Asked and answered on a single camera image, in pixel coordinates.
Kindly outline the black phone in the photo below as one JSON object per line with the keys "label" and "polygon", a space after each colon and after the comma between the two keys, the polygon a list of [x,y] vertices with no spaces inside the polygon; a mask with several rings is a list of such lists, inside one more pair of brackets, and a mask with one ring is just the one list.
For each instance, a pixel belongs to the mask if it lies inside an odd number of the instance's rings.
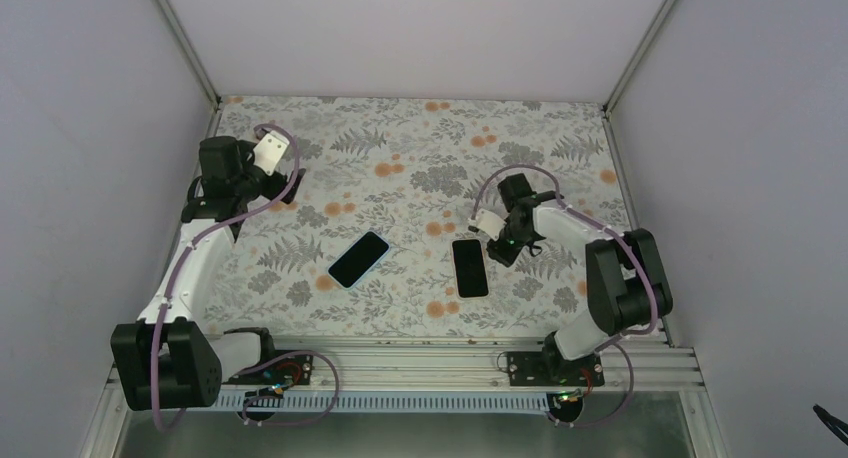
{"label": "black phone", "polygon": [[483,247],[478,239],[451,243],[457,293],[460,298],[482,298],[489,294]]}

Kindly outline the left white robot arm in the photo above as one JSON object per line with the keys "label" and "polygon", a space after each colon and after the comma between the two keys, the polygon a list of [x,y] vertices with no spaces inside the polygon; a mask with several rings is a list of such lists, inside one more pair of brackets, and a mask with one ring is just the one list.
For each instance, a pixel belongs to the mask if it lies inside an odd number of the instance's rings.
{"label": "left white robot arm", "polygon": [[250,204],[292,202],[305,174],[292,135],[269,127],[261,132],[255,142],[201,141],[200,173],[181,211],[175,256],[138,318],[112,332],[114,365],[134,411],[209,407],[240,372],[255,383],[277,372],[266,329],[239,328],[209,339],[201,325],[213,279],[254,214]]}

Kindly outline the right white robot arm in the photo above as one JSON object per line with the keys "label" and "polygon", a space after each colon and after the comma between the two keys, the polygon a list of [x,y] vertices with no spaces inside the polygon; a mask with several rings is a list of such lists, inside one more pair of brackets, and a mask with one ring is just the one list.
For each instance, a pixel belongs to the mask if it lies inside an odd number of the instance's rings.
{"label": "right white robot arm", "polygon": [[587,309],[544,339],[535,363],[549,382],[565,385],[624,337],[652,333],[672,311],[673,297],[652,233],[619,233],[567,203],[560,188],[535,191],[524,169],[509,165],[489,178],[505,216],[483,209],[477,197],[469,225],[488,236],[489,257],[506,267],[543,240],[584,263]]}

